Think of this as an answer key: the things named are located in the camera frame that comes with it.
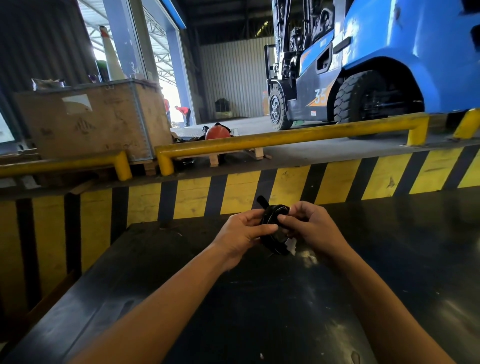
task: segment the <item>yellow safety railing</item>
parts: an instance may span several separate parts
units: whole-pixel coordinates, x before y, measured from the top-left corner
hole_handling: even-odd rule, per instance
[[[126,181],[132,178],[132,171],[130,170],[127,154],[124,150],[65,159],[44,159],[5,164],[0,166],[0,178],[107,166],[115,167],[120,181]]]
[[[480,109],[470,109],[453,133],[454,139],[470,139],[480,127]]]
[[[243,135],[234,138],[204,140],[194,143],[179,143],[155,147],[160,172],[164,176],[174,173],[173,158],[209,153],[223,153],[240,149],[278,146],[314,140],[335,139],[348,136],[410,130],[408,146],[425,144],[428,132],[429,115],[423,112],[393,116],[386,119],[358,121],[345,124],[292,129],[280,132]]]

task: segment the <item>forearm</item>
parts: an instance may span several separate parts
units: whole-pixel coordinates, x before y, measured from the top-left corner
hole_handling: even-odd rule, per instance
[[[223,271],[205,249],[135,307],[72,363],[159,363]]]
[[[453,363],[378,274],[349,248],[333,257],[380,363]]]

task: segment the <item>black workbench surface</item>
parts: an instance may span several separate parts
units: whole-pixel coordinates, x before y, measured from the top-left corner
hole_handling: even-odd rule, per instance
[[[480,362],[480,189],[327,209],[437,342],[459,363]],[[5,362],[68,360],[206,247],[225,219],[132,225]],[[165,362],[352,363],[356,352],[374,363],[339,278],[306,246],[268,256],[257,246],[219,279]]]

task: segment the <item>orange ball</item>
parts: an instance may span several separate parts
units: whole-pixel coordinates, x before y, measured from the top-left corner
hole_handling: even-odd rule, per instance
[[[205,135],[205,139],[218,139],[218,138],[229,138],[230,132],[223,127],[222,125],[214,125],[210,129],[207,130],[207,134]]]

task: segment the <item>hand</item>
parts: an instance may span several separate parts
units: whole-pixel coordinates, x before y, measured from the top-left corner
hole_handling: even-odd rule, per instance
[[[245,252],[255,245],[257,238],[277,231],[276,224],[259,225],[263,213],[263,209],[257,209],[230,216],[209,245],[208,249],[217,249],[224,254],[224,271],[235,267]]]
[[[350,248],[327,210],[321,206],[297,202],[290,207],[288,216],[278,215],[278,221],[298,232],[318,253],[332,257]]]

